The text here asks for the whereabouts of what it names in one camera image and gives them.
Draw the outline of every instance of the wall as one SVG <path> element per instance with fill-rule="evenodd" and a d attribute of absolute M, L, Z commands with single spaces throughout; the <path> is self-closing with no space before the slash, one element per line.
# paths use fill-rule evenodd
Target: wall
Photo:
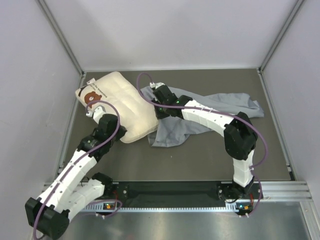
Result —
<path fill-rule="evenodd" d="M 0 239 L 22 240 L 25 202 L 53 176 L 80 76 L 36 1 L 1 1 L 0 19 Z"/>
<path fill-rule="evenodd" d="M 46 0 L 83 69 L 259 67 L 296 0 Z"/>
<path fill-rule="evenodd" d="M 264 75 L 293 165 L 320 213 L 320 1 L 305 1 Z"/>

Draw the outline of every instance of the gray tabletop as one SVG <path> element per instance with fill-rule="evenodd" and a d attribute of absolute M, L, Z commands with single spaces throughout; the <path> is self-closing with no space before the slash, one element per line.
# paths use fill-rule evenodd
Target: gray tabletop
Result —
<path fill-rule="evenodd" d="M 121 74 L 134 86 L 141 71 L 123 71 Z M 260 78 L 255 69 L 212 70 L 156 70 L 146 71 L 155 82 L 184 89 L 200 95 L 216 93 L 248 93 L 264 109 L 264 118 L 251 119 L 263 134 L 269 146 L 269 158 L 255 173 L 265 181 L 289 180 L 284 154 L 268 107 Z M 85 82 L 98 80 L 107 72 L 88 72 Z M 148 79 L 141 81 L 147 86 Z M 85 115 L 79 104 L 66 153 L 68 162 L 80 140 L 89 135 L 97 124 Z M 263 144 L 258 140 L 253 162 L 264 155 Z M 101 161 L 87 174 L 100 172 L 115 181 L 223 181 L 233 178 L 233 161 L 226 153 L 224 140 L 216 132 L 190 136 L 180 146 L 162 148 L 149 146 L 147 137 L 125 144 L 117 142 Z"/>

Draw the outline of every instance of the metal frame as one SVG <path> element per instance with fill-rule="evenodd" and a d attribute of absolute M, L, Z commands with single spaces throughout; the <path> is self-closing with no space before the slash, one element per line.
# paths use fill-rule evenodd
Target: metal frame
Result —
<path fill-rule="evenodd" d="M 50 11 L 50 8 L 46 4 L 46 0 L 35 0 L 37 4 L 39 5 L 40 9 L 42 10 L 43 14 L 47 18 L 49 24 L 52 27 L 52 30 L 55 32 L 56 36 L 60 40 L 63 48 L 65 49 L 67 55 L 70 57 L 74 67 L 76 70 L 82 75 L 80 85 L 82 86 L 83 81 L 86 77 L 86 73 L 83 72 L 77 58 L 75 57 L 74 53 L 72 52 L 70 45 L 68 44 L 68 41 L 66 40 L 63 32 L 61 31 L 59 25 L 57 24 L 52 12 Z M 279 136 L 281 148 L 283 150 L 288 168 L 293 170 L 294 173 L 297 173 L 294 169 L 294 166 L 291 165 L 290 159 L 290 153 L 287 150 L 287 144 L 285 141 L 285 138 L 283 136 L 283 132 L 281 129 L 281 126 L 279 124 L 278 116 L 274 109 L 274 104 L 272 102 L 272 98 L 270 96 L 270 92 L 268 90 L 263 70 L 266 68 L 268 62 L 272 58 L 273 54 L 277 50 L 277 47 L 281 43 L 282 39 L 284 38 L 286 32 L 288 31 L 290 25 L 293 23 L 293 20 L 297 16 L 297 13 L 303 6 L 303 3 L 305 0 L 297 0 L 294 7 L 292 8 L 289 16 L 287 17 L 284 25 L 282 26 L 281 30 L 279 31 L 276 39 L 274 40 L 270 50 L 268 51 L 267 55 L 265 56 L 261 67 L 257 69 L 257 73 L 260 77 L 261 84 L 264 90 L 264 93 L 267 98 L 268 106 L 271 111 L 272 119 L 275 124 L 275 128 L 277 131 L 277 134 Z M 66 156 L 66 150 L 67 146 L 70 140 L 71 131 L 73 128 L 73 123 L 75 119 L 75 113 L 78 106 L 78 101 L 75 99 L 73 103 L 72 112 L 69 117 L 69 123 L 68 128 L 64 136 L 63 141 L 63 147 L 61 149 L 61 153 L 59 155 L 59 162 L 56 170 L 56 177 L 59 174 L 59 171 L 63 167 L 63 161 Z M 44 185 L 45 189 L 48 187 L 50 183 L 46 183 Z M 310 194 L 308 185 L 304 181 L 263 181 L 262 183 L 262 189 L 264 198 L 262 199 L 262 202 L 300 202 L 301 210 L 303 211 L 303 215 L 305 218 L 306 225 L 308 227 L 309 233 L 311 235 L 311 238 L 313 240 L 320 239 L 320 219 L 318 216 L 318 213 L 316 211 L 315 205 L 312 200 L 312 196 Z M 97 208 L 99 210 L 100 206 L 98 205 L 96 208 L 90 208 L 86 207 L 83 212 L 96 212 Z M 201 208 L 201 207 L 192 207 L 192 208 L 123 208 L 120 210 L 120 212 L 234 212 L 234 207 L 232 204 L 226 205 L 225 207 L 213 207 L 213 208 Z"/>

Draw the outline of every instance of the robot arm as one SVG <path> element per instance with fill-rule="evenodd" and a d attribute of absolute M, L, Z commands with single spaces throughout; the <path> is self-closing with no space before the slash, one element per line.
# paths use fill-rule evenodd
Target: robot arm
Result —
<path fill-rule="evenodd" d="M 126 129 L 120 126 L 111 141 L 92 151 L 115 132 L 118 117 L 106 114 L 102 106 L 97 107 L 90 116 L 98 122 L 93 133 L 81 140 L 72 159 L 54 182 L 37 199 L 31 197 L 25 204 L 28 223 L 32 227 L 40 208 L 43 208 L 36 229 L 52 239 L 60 238 L 70 221 L 90 202 L 101 196 L 107 197 L 113 189 L 111 178 L 96 173 L 86 186 L 74 192 L 87 172 L 108 153 L 114 141 L 118 141 L 126 133 Z"/>
<path fill-rule="evenodd" d="M 198 103 L 191 97 L 182 95 L 177 98 L 162 82 L 151 83 L 150 87 L 155 95 L 152 102 L 167 106 L 186 107 L 176 109 L 155 106 L 158 119 L 169 116 L 179 117 L 204 125 L 224 137 L 225 150 L 233 159 L 233 190 L 238 196 L 247 194 L 253 184 L 254 177 L 250 166 L 253 164 L 253 155 L 258 139 L 257 134 L 247 125 L 231 116 L 212 113 L 212 111 L 218 111 Z M 245 113 L 239 112 L 237 116 L 251 124 Z"/>

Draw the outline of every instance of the white wall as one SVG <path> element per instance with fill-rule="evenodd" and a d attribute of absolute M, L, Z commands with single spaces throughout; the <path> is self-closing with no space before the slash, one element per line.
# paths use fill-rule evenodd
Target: white wall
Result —
<path fill-rule="evenodd" d="M 296 0 L 46 0 L 81 67 L 259 67 Z"/>
<path fill-rule="evenodd" d="M 1 1 L 0 33 L 0 239 L 22 240 L 25 202 L 53 176 L 80 76 L 36 1 Z"/>
<path fill-rule="evenodd" d="M 320 1 L 307 0 L 264 71 L 288 150 L 320 213 Z"/>

